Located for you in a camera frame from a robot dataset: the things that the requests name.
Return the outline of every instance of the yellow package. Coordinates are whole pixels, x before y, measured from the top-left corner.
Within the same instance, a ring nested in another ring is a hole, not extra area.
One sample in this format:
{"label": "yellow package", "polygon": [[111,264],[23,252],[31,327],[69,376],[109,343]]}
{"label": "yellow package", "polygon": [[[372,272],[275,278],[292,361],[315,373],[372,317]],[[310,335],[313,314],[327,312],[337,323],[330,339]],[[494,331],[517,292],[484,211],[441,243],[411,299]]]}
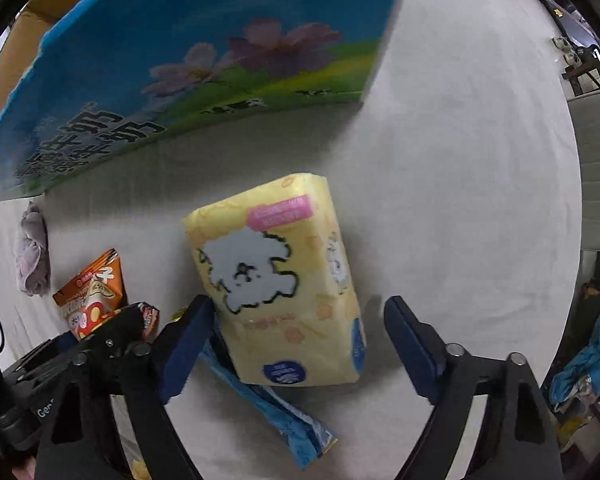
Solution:
{"label": "yellow package", "polygon": [[184,219],[241,381],[358,380],[365,337],[327,180],[292,174]]}

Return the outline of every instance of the purple flower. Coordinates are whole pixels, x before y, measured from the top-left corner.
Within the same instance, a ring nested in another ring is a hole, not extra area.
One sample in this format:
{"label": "purple flower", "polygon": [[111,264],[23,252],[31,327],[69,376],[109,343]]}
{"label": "purple flower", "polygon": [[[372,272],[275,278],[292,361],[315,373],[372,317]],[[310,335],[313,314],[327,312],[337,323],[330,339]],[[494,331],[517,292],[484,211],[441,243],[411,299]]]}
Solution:
{"label": "purple flower", "polygon": [[171,63],[154,66],[149,74],[158,81],[146,86],[143,94],[167,97],[194,85],[209,81],[219,70],[232,63],[230,52],[224,54],[214,65],[216,50],[212,44],[197,43],[184,57],[184,63]]}
{"label": "purple flower", "polygon": [[323,23],[305,23],[282,36],[280,20],[252,20],[244,38],[229,38],[229,51],[245,70],[267,70],[273,78],[320,70],[333,56],[324,49],[340,39],[337,30]]}

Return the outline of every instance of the pink label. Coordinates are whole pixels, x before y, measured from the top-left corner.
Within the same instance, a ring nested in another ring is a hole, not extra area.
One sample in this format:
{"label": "pink label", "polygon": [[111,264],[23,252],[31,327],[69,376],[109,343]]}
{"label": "pink label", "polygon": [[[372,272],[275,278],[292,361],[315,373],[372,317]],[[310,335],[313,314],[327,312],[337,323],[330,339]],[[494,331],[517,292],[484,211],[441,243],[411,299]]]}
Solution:
{"label": "pink label", "polygon": [[291,224],[297,220],[311,218],[314,211],[311,209],[308,195],[295,196],[270,205],[260,205],[249,209],[247,213],[247,227],[254,231],[266,231],[277,225]]}

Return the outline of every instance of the gray cloth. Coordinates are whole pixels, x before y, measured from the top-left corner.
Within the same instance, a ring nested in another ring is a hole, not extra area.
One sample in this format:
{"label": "gray cloth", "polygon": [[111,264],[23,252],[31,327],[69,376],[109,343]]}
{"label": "gray cloth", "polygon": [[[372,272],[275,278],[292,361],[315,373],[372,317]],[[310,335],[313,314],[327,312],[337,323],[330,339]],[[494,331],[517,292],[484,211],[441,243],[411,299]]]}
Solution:
{"label": "gray cloth", "polygon": [[16,282],[28,296],[42,296],[49,290],[49,254],[45,219],[33,202],[22,215],[22,230],[16,240]]}

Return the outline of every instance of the screw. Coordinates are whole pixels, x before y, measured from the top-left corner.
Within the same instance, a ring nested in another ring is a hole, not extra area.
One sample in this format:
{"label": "screw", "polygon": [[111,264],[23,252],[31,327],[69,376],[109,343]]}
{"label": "screw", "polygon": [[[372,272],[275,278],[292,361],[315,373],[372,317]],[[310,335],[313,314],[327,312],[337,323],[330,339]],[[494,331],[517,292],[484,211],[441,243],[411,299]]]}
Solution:
{"label": "screw", "polygon": [[461,355],[464,355],[464,347],[458,343],[449,343],[446,346],[446,351],[453,357],[460,357]]}
{"label": "screw", "polygon": [[72,362],[76,366],[82,366],[83,364],[85,364],[85,362],[87,362],[87,354],[85,354],[84,352],[80,352],[77,356],[75,356],[72,359]]}
{"label": "screw", "polygon": [[143,355],[147,355],[151,351],[151,345],[149,343],[139,343],[134,346],[134,354],[138,357],[142,357]]}
{"label": "screw", "polygon": [[518,352],[512,352],[511,354],[509,354],[509,359],[511,359],[511,362],[513,362],[513,364],[516,364],[518,366],[526,364],[526,357],[524,357],[521,353]]}

